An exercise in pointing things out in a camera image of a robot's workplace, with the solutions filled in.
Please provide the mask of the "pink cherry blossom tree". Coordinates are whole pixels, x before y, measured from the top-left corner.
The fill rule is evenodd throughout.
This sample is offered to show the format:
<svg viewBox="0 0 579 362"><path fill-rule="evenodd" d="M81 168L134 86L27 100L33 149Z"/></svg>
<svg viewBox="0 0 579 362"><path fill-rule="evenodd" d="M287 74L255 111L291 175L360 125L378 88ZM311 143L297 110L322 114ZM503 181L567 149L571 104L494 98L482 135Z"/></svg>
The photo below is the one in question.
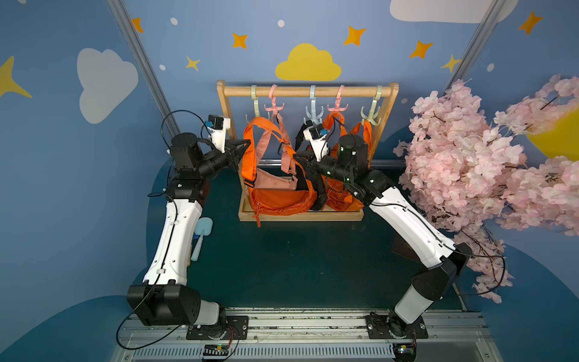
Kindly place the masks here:
<svg viewBox="0 0 579 362"><path fill-rule="evenodd" d="M436 91L413 105L410 142L395 155L404 158L400 177L411 201L437 228L454 234L474 257L476 294L501 303L499 287L511 286L502 241L484 228L495 220L505 229L555 227L578 234L578 163L565 156L529 166L520 135L538 135L578 108L578 79L554 75L532 97L488 121L481 99L464 81L444 94Z"/></svg>

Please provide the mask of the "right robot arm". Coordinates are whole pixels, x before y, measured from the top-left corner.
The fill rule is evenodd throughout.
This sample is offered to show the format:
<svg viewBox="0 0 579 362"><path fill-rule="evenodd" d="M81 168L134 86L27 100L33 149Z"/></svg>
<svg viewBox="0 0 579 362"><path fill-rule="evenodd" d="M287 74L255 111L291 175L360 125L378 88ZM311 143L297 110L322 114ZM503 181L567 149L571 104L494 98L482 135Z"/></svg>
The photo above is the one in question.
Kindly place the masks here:
<svg viewBox="0 0 579 362"><path fill-rule="evenodd" d="M304 168L305 178L343 182L347 192L397 232L424 267L388 316L392 334L402 338L408 327L460 276L472 250L467 244L456 244L431 225L384 173L369 167L368 146L362 137L340 137L335 156L330 154L325 131L315 136L306 131L304 138L311 147L297 152L294 159Z"/></svg>

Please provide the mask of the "black sling bag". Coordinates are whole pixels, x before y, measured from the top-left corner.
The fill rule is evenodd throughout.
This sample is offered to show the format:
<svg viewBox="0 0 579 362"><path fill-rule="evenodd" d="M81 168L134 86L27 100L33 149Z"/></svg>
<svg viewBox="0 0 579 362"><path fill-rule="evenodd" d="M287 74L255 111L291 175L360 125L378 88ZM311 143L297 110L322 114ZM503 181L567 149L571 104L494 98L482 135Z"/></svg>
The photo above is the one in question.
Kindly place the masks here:
<svg viewBox="0 0 579 362"><path fill-rule="evenodd" d="M300 148L301 144L305 140L304 136L303 136L303 131L310 126L312 126L312 125L306 125L306 123L304 123L301 131L299 132L298 136L296 137L296 148L297 149ZM317 193L317 198L311 207L311 211L321 211L324 208L324 205L327 201L327 193L326 193L326 189L324 186L324 182L322 180L322 176L319 176L316 179L307 179L307 180L311 182L313 189Z"/></svg>

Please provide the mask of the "orange sling bag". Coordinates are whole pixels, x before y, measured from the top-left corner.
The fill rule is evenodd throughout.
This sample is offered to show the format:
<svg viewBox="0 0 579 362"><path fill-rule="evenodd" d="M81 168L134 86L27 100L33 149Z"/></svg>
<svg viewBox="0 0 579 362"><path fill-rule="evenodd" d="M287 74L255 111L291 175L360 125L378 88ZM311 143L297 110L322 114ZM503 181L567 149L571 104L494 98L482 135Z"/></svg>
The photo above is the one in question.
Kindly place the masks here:
<svg viewBox="0 0 579 362"><path fill-rule="evenodd" d="M247 195L254 210L257 223L261 223L260 217L262 215L291 216L310 211L317 198L317 193L313 189L310 181L305 182L306 187L304 189L298 190L296 187L295 191L258 189L255 187L256 172L259 168L258 162L256 161L255 148L264 131L270 131L272 134L271 137L275 137L281 146L285 146L286 151L292 159L296 153L286 132L282 131L279 126L268 119L263 117L254 118L245 128L244 139L250 140L251 146L242 158L241 177L247 187ZM298 172L302 170L302 166L296 165L297 177Z"/></svg>

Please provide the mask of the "light blue hook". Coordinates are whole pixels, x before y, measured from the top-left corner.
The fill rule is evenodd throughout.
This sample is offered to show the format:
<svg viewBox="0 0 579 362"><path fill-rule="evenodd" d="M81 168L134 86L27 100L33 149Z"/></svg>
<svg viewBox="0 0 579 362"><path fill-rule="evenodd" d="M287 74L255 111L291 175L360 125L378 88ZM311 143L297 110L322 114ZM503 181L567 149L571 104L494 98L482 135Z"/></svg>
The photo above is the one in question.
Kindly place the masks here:
<svg viewBox="0 0 579 362"><path fill-rule="evenodd" d="M317 111L317 98L316 98L316 86L312 85L309 90L310 107L305 108L306 117L304 118L304 123L306 125L319 125L322 121L324 114L324 107L321 107L321 111Z"/></svg>

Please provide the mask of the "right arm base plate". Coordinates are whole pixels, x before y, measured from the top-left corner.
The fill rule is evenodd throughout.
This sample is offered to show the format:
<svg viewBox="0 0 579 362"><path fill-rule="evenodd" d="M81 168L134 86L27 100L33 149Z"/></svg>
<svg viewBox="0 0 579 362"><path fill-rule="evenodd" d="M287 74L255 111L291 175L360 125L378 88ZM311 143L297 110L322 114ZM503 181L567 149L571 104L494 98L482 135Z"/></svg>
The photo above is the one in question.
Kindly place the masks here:
<svg viewBox="0 0 579 362"><path fill-rule="evenodd" d="M370 312L365 316L366 330L370 339L427 339L424 319L419 317L412 324L402 321L393 312L379 315Z"/></svg>

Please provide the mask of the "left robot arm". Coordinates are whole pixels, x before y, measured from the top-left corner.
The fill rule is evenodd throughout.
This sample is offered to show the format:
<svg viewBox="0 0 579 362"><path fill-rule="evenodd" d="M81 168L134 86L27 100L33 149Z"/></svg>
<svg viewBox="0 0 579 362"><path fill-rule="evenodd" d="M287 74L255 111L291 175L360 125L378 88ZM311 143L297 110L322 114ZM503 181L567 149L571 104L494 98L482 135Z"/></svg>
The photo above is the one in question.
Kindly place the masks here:
<svg viewBox="0 0 579 362"><path fill-rule="evenodd" d="M128 290L134 314L146 326L217 326L220 305L202 300L187 285L194 231L208 195L208 179L225 168L237 169L249 140L213 143L192 133L171 140L175 175L163 196L167 200L164 228L152 263L141 284Z"/></svg>

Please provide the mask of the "orange bag right pink hook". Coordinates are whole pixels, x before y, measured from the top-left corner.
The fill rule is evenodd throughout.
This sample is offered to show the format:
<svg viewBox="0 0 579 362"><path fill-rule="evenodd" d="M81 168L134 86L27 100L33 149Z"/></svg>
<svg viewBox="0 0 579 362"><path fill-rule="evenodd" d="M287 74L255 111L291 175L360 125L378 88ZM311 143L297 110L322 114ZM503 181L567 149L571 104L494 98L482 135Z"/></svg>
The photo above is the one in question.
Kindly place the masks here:
<svg viewBox="0 0 579 362"><path fill-rule="evenodd" d="M328 131L332 126L339 126L340 136L348 134L345 126L345 117L341 112L333 111L328 114L324 119L323 125ZM322 177L322 180L324 181L327 193L326 205L334 211L357 212L364 208L363 203L355 199L353 195L345 189L342 181L328 179L325 176Z"/></svg>

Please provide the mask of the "small circuit board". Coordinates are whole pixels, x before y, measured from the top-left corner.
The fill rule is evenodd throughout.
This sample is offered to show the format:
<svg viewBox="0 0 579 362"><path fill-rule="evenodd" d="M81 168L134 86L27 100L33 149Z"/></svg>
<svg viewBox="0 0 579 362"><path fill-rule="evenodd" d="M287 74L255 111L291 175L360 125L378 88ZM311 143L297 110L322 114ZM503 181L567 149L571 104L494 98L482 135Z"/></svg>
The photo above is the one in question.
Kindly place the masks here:
<svg viewBox="0 0 579 362"><path fill-rule="evenodd" d="M212 360L212 359L227 359L232 350L225 345L204 345L202 348L201 359L202 360Z"/></svg>

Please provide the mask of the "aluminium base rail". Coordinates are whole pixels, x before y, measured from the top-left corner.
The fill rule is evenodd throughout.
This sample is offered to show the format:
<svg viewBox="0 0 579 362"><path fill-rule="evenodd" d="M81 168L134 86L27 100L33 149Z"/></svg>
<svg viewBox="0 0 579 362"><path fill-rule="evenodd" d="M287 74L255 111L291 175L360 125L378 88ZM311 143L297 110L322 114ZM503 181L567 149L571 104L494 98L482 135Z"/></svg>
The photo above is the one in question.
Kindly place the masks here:
<svg viewBox="0 0 579 362"><path fill-rule="evenodd" d="M426 312L427 339L370 339L370 309L228 309L249 317L245 340L187 340L188 327L145 327L132 317L113 361L500 361L481 314ZM204 345L225 345L227 359L202 360Z"/></svg>

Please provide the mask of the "left pink hook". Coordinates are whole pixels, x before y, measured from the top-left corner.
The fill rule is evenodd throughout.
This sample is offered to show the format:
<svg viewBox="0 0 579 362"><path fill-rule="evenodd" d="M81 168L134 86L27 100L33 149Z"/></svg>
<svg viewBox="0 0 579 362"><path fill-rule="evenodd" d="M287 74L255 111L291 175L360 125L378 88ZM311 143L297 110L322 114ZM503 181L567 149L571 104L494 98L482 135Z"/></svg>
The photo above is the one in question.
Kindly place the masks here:
<svg viewBox="0 0 579 362"><path fill-rule="evenodd" d="M285 104L283 103L281 106L277 105L277 98L276 96L274 96L274 92L277 89L277 85L273 84L268 92L268 98L271 101L271 105L270 107L264 106L264 110L267 111L267 113L271 114L274 117L278 117L279 113L281 110L283 110L283 108L285 107Z"/></svg>

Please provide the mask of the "light blue toy shovel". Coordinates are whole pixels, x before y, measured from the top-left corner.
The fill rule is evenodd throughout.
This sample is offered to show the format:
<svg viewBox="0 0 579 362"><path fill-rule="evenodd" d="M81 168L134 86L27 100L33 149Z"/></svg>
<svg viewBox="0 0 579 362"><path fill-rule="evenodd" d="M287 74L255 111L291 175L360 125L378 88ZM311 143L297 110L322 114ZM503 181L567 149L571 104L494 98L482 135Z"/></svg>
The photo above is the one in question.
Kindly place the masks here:
<svg viewBox="0 0 579 362"><path fill-rule="evenodd" d="M209 217L202 217L198 220L194 231L194 248L191 253L191 261L197 262L201 253L203 240L206 236L211 234L213 228L213 220Z"/></svg>

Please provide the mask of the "aluminium frame bar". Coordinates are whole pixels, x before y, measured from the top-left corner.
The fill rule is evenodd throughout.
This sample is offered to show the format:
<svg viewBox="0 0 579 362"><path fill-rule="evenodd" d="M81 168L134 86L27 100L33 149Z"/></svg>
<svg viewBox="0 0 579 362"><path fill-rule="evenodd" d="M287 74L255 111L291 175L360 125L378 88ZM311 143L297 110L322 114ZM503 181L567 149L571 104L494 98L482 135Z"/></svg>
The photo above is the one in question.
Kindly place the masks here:
<svg viewBox="0 0 579 362"><path fill-rule="evenodd" d="M322 161L322 162L317 162L317 161L311 161L309 162L309 164L316 164L317 166L321 166L321 165L325 165L325 166L329 166L330 162L329 161ZM338 165L338 162L335 163L336 167L340 167L340 168L346 168L347 170L352 167L352 168L360 168L359 166L357 166L353 161L348 164L348 162L346 162L346 165ZM172 164L173 167L177 168L176 162L173 161ZM281 166L281 159L273 159L273 158L265 158L259 161L258 163L258 167L277 167L280 168ZM404 160L402 159L398 159L398 160L393 160L393 159L378 159L378 160L374 160L374 161L368 161L368 165L370 168L374 168L374 169L404 169L406 167L406 163ZM240 161L238 164L238 170L241 169L242 167L242 162Z"/></svg>

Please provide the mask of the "pink shoulder bag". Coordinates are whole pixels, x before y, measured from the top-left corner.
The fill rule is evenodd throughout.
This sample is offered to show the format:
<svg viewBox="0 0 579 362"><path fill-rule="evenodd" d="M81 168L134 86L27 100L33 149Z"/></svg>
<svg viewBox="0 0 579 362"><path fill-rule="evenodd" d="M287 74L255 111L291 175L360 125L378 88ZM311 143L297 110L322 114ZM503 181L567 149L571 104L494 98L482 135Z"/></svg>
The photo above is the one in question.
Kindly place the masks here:
<svg viewBox="0 0 579 362"><path fill-rule="evenodd" d="M257 146L255 148L256 161L260 162L262 157L265 155L265 151L268 149L268 145L271 140L271 132L264 131ZM257 169L257 178L255 182L255 187L258 189L278 189L278 190L290 190L295 191L297 187L298 177L296 171L296 163L290 157L282 145L283 153L281 155L281 166L280 169L286 173L286 176L275 176L268 173L266 170L261 168Z"/></svg>

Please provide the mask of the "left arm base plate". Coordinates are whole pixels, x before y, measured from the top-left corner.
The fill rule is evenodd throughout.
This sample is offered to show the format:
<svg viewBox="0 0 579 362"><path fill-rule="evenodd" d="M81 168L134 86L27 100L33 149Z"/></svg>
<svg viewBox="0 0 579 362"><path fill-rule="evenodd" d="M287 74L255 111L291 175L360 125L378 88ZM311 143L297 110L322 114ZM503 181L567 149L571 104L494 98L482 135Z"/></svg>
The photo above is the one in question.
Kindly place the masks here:
<svg viewBox="0 0 579 362"><path fill-rule="evenodd" d="M249 330L249 317L226 315L217 324L190 327L186 334L187 340L245 340Z"/></svg>

